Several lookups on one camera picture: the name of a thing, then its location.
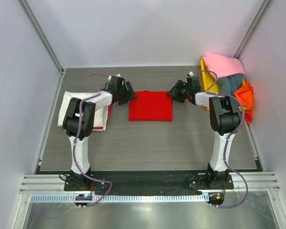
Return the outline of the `red t shirt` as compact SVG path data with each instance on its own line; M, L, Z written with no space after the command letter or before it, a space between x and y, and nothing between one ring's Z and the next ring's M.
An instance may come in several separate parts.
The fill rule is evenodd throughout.
M138 91L129 102L129 121L173 120L173 98L167 92Z

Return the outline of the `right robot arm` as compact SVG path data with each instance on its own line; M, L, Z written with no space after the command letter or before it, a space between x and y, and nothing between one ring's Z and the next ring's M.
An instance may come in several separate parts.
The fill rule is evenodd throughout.
M210 126L214 131L213 154L207 166L206 175L202 178L202 186L218 189L228 182L228 160L232 141L238 128L243 123L243 115L239 103L233 96L218 95L201 91L197 77L187 77L184 82L177 81L167 93L174 101L190 103L209 109Z

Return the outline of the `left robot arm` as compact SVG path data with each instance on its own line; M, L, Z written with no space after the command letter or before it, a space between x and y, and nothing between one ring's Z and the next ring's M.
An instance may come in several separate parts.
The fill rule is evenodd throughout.
M64 179L66 191L88 190L97 180L90 176L88 141L93 131L95 113L118 103L123 105L137 98L129 81L120 76L108 76L109 82L95 95L83 99L72 97L69 101L62 127L71 145L72 166Z

